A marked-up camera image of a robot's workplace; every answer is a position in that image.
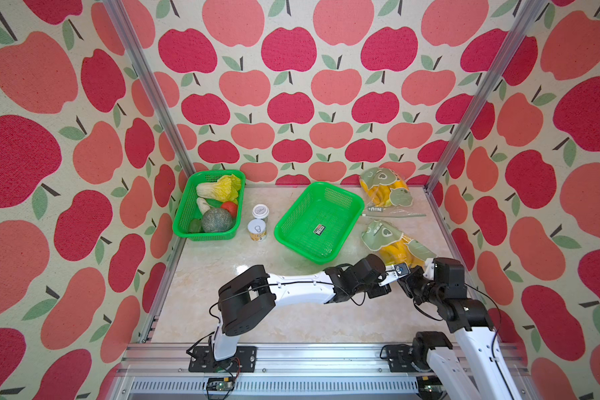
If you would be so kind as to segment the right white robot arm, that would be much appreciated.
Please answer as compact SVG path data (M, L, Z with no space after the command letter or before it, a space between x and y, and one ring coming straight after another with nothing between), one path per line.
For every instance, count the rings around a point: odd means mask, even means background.
M451 399L520 399L522 397L498 344L498 330L488 310L468 296L465 268L451 258L434 258L428 266L406 271L398 284L418 307L429 303L455 336L470 371L467 373L441 332L420 332L412 360L431 370Z

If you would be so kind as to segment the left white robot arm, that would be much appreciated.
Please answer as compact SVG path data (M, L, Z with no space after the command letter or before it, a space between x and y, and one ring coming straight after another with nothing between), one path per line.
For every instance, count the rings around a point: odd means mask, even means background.
M275 308L315 303L346 303L358 293L376 298L391 292L398 279L394 266L370 254L355 264L340 264L320 273L282 276L254 265L218 290L219 323L212 336L216 361L233 358L240 336L254 329Z

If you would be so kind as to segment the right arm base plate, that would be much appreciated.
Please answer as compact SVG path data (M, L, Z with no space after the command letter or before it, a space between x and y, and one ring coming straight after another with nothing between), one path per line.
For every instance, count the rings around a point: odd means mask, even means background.
M379 357L388 363L391 373L426 373L431 369L421 355L413 350L411 345L405 343L386 344Z

